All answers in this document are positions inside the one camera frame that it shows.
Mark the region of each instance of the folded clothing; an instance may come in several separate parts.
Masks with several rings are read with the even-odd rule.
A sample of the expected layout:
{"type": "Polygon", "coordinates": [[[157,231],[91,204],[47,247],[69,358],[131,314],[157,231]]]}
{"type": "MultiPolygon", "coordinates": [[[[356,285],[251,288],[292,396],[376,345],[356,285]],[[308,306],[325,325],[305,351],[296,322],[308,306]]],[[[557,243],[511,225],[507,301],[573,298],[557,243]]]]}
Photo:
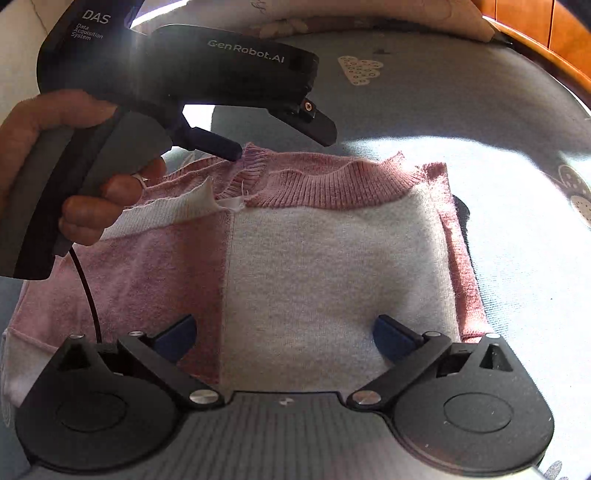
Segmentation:
{"type": "MultiPolygon", "coordinates": [[[[147,0],[140,14],[171,3],[147,0]]],[[[495,34],[471,0],[190,0],[135,27],[149,34],[170,24],[245,31],[261,38],[320,31],[371,28],[376,19],[393,18],[488,42],[495,34]]]]}
{"type": "MultiPolygon", "coordinates": [[[[490,331],[444,164],[247,145],[152,182],[92,247],[75,246],[103,337],[198,325],[181,360],[223,391],[341,391],[383,373],[375,318],[475,341],[490,331]]],[[[19,405],[70,333],[93,337],[70,257],[26,282],[5,332],[19,405]]]]}

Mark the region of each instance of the pink and white sweater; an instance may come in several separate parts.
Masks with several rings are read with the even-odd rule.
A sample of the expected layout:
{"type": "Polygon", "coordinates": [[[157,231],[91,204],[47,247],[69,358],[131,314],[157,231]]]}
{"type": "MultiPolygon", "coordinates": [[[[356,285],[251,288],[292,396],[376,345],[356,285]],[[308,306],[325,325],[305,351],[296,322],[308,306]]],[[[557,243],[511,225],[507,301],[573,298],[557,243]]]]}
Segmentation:
{"type": "MultiPolygon", "coordinates": [[[[76,246],[106,341],[185,314],[180,366],[222,391],[338,390],[383,373],[386,313],[419,333],[490,331],[444,164],[371,163],[248,145],[152,182],[93,247],[76,246]]],[[[93,338],[70,257],[26,282],[5,332],[2,386],[19,405],[72,332],[93,338]]]]}

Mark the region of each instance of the hand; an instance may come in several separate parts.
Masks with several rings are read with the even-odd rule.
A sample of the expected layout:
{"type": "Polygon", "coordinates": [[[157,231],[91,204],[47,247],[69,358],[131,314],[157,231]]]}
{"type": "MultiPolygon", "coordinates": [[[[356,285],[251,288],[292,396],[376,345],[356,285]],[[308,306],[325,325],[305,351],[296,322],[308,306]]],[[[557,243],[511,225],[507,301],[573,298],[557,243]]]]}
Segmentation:
{"type": "MultiPolygon", "coordinates": [[[[79,90],[61,90],[19,103],[0,126],[0,216],[17,174],[42,130],[60,125],[88,128],[105,122],[116,106],[79,90]]],[[[164,175],[156,158],[139,172],[151,179],[164,175]]],[[[102,186],[102,198],[73,196],[62,206],[59,228],[72,242],[93,245],[115,223],[123,208],[139,201],[142,186],[129,175],[115,175],[102,186]]]]}

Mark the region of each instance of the pillow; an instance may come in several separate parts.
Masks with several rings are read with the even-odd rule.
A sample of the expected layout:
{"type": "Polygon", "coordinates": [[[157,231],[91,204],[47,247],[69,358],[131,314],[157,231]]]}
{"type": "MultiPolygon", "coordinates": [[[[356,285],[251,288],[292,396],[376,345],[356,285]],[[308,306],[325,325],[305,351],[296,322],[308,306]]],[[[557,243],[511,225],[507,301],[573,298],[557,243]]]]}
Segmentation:
{"type": "MultiPolygon", "coordinates": [[[[165,0],[147,0],[142,12],[150,12],[170,3],[165,0]]],[[[179,8],[146,20],[136,25],[135,29],[149,34],[162,25],[180,23],[245,33],[252,33],[254,27],[254,33],[258,34],[264,30],[263,25],[284,21],[267,28],[283,31],[284,34],[260,35],[277,38],[320,31],[308,25],[313,17],[349,17],[346,20],[349,23],[361,18],[359,21],[362,24],[368,22],[368,17],[377,17],[413,22],[482,42],[490,41],[495,33],[470,0],[189,0],[185,5],[183,3],[178,2],[181,5],[179,8]]],[[[335,28],[334,21],[330,21],[327,29],[344,28],[335,28]]]]}

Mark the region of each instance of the metal screw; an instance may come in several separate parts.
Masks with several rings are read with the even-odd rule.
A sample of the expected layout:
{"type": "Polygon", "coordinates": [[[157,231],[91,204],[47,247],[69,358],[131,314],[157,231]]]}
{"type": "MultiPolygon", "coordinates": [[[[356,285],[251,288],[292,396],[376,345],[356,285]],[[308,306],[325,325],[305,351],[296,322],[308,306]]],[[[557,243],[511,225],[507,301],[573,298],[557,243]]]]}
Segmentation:
{"type": "Polygon", "coordinates": [[[382,397],[372,390],[359,390],[353,394],[353,401],[358,405],[375,405],[382,401],[382,397]]]}
{"type": "Polygon", "coordinates": [[[196,390],[189,395],[189,399],[193,403],[198,403],[199,405],[215,403],[219,397],[219,394],[213,390],[196,390]]]}
{"type": "Polygon", "coordinates": [[[282,405],[284,407],[289,407],[294,402],[295,402],[295,400],[293,398],[287,397],[287,398],[281,399],[279,401],[279,405],[282,405]]]}

